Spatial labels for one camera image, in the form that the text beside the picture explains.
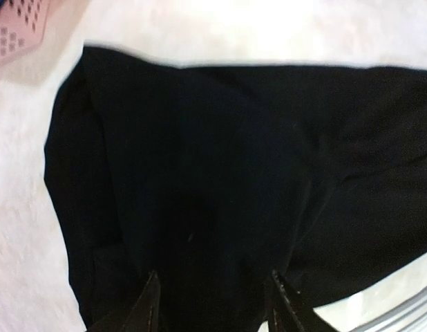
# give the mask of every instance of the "beige surface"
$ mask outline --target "beige surface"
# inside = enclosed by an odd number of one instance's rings
[[[427,0],[54,0],[42,46],[0,68],[0,332],[84,330],[42,178],[55,92],[84,40],[174,64],[427,68]],[[348,331],[426,284],[427,255],[319,313]]]

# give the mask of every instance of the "pink basket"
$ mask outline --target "pink basket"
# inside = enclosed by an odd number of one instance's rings
[[[50,0],[7,0],[0,9],[0,64],[43,40]]]

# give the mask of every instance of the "perforated basket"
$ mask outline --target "perforated basket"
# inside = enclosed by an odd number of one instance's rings
[[[0,64],[43,40],[50,0],[7,0],[0,8]]]

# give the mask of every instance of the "black cloth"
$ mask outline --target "black cloth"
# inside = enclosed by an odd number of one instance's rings
[[[427,71],[85,47],[45,153],[87,325],[157,270],[172,331],[256,331],[272,269],[318,306],[427,252]]]

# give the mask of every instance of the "white surface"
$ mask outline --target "white surface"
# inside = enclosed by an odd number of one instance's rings
[[[174,64],[427,68],[427,0],[54,0],[41,47],[0,68],[0,332],[84,330],[43,182],[55,93],[84,40]],[[319,313],[347,331],[425,285],[427,255]]]

